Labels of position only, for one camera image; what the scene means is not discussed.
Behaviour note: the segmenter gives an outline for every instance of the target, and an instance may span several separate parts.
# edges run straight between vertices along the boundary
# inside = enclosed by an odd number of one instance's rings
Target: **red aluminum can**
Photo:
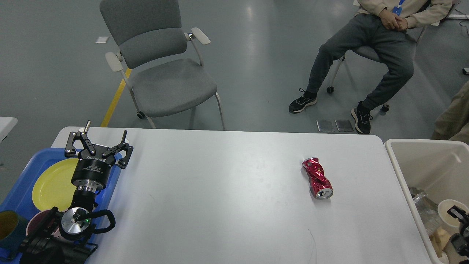
[[[310,177],[311,191],[314,193],[314,197],[319,200],[330,198],[334,191],[331,182],[324,176],[324,169],[319,164],[319,158],[305,159],[302,165]]]

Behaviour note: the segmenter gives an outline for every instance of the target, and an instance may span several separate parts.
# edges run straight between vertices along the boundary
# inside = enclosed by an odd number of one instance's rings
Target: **office chair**
[[[181,29],[177,0],[102,0],[99,9],[120,51],[106,53],[111,70],[120,72],[130,92],[137,116],[152,118],[176,114],[205,102],[215,95],[223,130],[225,122],[217,85],[203,69],[202,56],[194,43],[210,40],[198,28],[191,33]],[[158,58],[184,53],[190,41],[199,63],[179,59],[149,68],[127,79],[121,62],[133,69]]]
[[[431,3],[431,0],[428,0],[425,5],[420,9],[420,11],[423,11],[425,9],[427,9],[429,7]],[[360,3],[358,3],[358,0],[354,0],[353,2],[353,5],[354,6],[357,6],[359,7],[360,6]],[[432,25],[434,26],[438,26],[439,25],[439,22],[436,22],[436,23],[433,23]],[[414,59],[415,57],[415,52],[416,52],[416,46],[418,45],[419,41],[420,41],[420,38],[424,35],[425,33],[425,30],[426,30],[426,26],[422,28],[422,31],[420,31],[420,34],[418,35],[418,38],[417,39],[413,39],[412,37],[410,37],[408,34],[406,34],[406,39],[412,44],[413,46],[413,51],[412,51],[412,59]],[[362,56],[362,57],[365,57],[367,59],[370,59],[372,61],[376,61],[376,62],[380,62],[380,63],[383,63],[381,61],[381,59],[379,58],[378,54],[375,52],[375,50],[370,47],[370,46],[361,46],[361,47],[358,47],[356,49],[352,49],[352,51],[354,53],[356,53],[357,55],[359,56]],[[330,84],[329,86],[326,88],[326,91],[327,93],[333,93],[335,88],[333,86],[334,84],[334,80],[335,80],[335,77],[337,75],[337,72],[339,71],[339,68],[340,66],[342,65],[342,63],[344,62],[345,60],[345,55],[339,59],[339,65],[337,65],[335,71],[334,71],[334,75],[330,81]],[[385,104],[383,104],[383,106],[381,107],[381,111],[382,112],[387,112],[389,111],[389,104],[386,102]]]

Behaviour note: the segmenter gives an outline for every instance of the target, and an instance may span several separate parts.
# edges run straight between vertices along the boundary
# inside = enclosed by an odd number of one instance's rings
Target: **black sneaker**
[[[362,135],[370,134],[370,120],[373,120],[373,117],[370,115],[370,110],[363,107],[362,102],[359,102],[357,107],[352,108],[351,114],[355,119],[356,132]]]
[[[292,114],[302,112],[307,106],[315,104],[318,100],[316,96],[309,97],[306,95],[306,91],[303,89],[299,89],[300,92],[303,93],[303,96],[293,101],[290,106],[288,107],[288,111]]]

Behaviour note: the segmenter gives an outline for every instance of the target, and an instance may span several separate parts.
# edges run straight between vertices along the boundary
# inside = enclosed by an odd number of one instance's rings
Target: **gray pants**
[[[409,42],[405,32],[387,30],[381,19],[371,14],[356,15],[319,48],[306,90],[317,93],[333,61],[346,51],[365,45],[374,48],[389,71],[362,105],[374,109],[386,103],[414,74],[414,44]]]

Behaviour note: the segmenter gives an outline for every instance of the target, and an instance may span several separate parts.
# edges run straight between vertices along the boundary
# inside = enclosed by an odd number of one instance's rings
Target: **blue tray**
[[[122,158],[122,155],[117,154],[116,160],[119,160],[120,158]],[[31,197],[32,189],[36,180],[50,166],[64,159],[66,159],[66,157],[64,156],[63,148],[45,148],[34,154],[15,185],[11,188],[11,191],[0,205],[0,211],[12,210],[26,218],[28,221],[31,220],[33,216],[39,213],[39,209],[34,206]],[[120,173],[120,168],[113,166],[106,189],[96,196],[96,202],[99,204],[96,210],[107,209]],[[93,221],[97,227],[100,226],[101,219],[102,217]],[[0,256],[6,257],[7,255],[8,251],[0,248]],[[16,258],[9,263],[18,264],[20,262],[20,257],[21,253],[19,253]]]

